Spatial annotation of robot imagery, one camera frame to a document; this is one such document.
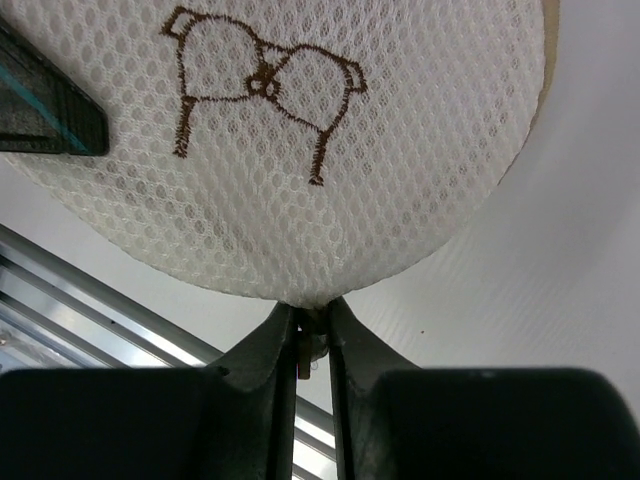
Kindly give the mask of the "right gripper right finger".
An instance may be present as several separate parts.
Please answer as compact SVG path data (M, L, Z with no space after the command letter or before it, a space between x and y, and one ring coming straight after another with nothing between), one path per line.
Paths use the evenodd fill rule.
M639 430L580 368L420 368L327 309L342 479L635 479Z

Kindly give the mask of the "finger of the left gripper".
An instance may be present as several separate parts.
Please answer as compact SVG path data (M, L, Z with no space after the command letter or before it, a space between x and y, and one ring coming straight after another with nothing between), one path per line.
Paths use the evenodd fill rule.
M105 155L105 111L6 20L1 21L1 150Z

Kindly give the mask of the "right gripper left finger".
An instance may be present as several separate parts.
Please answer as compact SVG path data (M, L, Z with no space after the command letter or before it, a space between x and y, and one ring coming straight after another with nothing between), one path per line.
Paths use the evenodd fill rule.
M288 479L291 307L189 368L13 370L1 378L5 479Z

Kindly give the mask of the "beige round mesh laundry bag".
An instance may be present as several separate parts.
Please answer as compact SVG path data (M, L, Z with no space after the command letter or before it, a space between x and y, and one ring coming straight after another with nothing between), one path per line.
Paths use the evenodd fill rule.
M521 152L556 1L5 1L107 114L105 155L3 152L133 258L321 307L444 245Z

